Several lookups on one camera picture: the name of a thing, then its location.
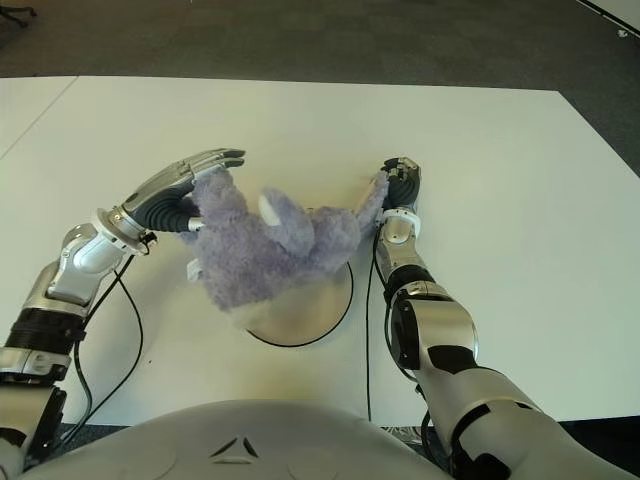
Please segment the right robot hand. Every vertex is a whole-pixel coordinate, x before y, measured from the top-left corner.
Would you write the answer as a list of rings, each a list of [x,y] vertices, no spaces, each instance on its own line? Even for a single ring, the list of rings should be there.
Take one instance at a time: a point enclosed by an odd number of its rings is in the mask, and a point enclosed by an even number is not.
[[[420,191],[420,167],[408,157],[395,157],[384,162],[381,170],[387,175],[388,190],[383,209],[416,209]]]

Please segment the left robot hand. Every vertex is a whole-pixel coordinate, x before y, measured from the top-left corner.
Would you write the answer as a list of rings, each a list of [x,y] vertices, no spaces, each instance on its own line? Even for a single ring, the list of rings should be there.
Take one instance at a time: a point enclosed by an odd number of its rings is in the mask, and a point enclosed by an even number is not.
[[[198,231],[203,221],[186,209],[183,199],[209,174],[242,166],[244,155],[244,150],[221,148],[205,150],[176,161],[141,184],[121,208],[133,222],[146,230]]]

